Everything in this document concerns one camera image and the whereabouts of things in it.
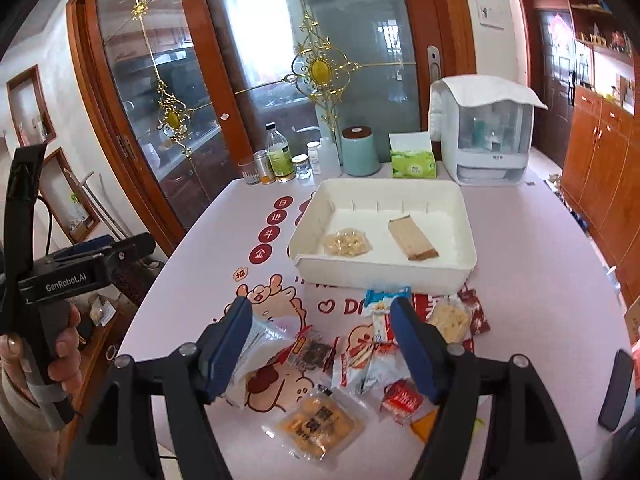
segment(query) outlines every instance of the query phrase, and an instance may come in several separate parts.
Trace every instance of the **black cable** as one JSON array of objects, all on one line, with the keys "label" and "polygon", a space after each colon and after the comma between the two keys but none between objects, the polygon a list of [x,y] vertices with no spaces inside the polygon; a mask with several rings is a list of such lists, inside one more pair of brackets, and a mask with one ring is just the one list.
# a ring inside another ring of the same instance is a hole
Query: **black cable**
[{"label": "black cable", "polygon": [[51,229],[53,228],[53,213],[51,212],[51,206],[49,202],[47,202],[42,195],[38,195],[38,200],[40,200],[46,207],[47,211],[49,211],[49,234],[47,235],[47,250],[45,251],[45,256],[49,256],[49,247],[51,245]]}]

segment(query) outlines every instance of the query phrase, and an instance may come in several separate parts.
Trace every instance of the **green tissue box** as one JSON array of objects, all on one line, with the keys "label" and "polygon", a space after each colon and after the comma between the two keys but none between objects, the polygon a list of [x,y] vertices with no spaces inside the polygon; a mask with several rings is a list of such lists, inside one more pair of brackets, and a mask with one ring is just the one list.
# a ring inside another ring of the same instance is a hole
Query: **green tissue box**
[{"label": "green tissue box", "polygon": [[394,178],[436,178],[433,152],[391,152]]}]

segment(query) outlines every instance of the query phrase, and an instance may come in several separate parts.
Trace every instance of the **tissue box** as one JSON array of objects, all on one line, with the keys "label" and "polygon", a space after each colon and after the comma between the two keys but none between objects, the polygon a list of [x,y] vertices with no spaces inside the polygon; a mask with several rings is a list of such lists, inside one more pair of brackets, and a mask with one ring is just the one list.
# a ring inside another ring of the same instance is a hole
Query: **tissue box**
[{"label": "tissue box", "polygon": [[428,132],[390,134],[393,178],[436,178],[436,159]]}]

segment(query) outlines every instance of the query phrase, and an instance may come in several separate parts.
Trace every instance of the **light switch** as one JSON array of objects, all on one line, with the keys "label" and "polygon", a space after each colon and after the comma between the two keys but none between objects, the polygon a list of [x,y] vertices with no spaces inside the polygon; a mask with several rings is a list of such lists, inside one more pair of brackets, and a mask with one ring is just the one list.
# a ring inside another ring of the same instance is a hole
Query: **light switch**
[{"label": "light switch", "polygon": [[494,27],[504,29],[502,24],[502,15],[498,10],[493,7],[476,1],[478,6],[478,17],[480,18],[480,24],[485,27]]}]

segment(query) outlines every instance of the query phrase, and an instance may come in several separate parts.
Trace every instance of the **pink tablecloth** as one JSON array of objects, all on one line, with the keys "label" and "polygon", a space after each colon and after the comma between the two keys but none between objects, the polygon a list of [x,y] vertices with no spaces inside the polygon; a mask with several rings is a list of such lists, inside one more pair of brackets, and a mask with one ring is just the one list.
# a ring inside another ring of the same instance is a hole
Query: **pink tablecloth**
[{"label": "pink tablecloth", "polygon": [[[439,167],[440,174],[446,174]],[[629,350],[622,312],[600,261],[576,222],[533,175],[534,184],[463,188],[478,264],[475,288],[491,324],[475,338],[476,354],[532,361],[556,404],[585,478],[606,464],[610,433],[597,419],[616,351]],[[364,291],[303,284],[286,255],[300,208],[315,189],[293,181],[249,187],[231,183],[201,216],[146,297],[121,353],[136,360],[164,356],[196,340],[236,295],[249,295],[254,312],[289,316],[338,335],[357,331]],[[313,381],[290,370],[251,394],[240,411],[218,400],[207,409],[228,467],[236,479],[325,480],[327,473],[296,461],[260,430],[290,409]],[[633,413],[633,388],[622,423]],[[488,420],[490,404],[479,416]],[[154,402],[158,441],[172,449],[166,412]],[[486,433],[473,440],[464,478],[477,478]],[[422,444],[392,421],[374,422],[338,457],[332,478],[409,478]]]}]

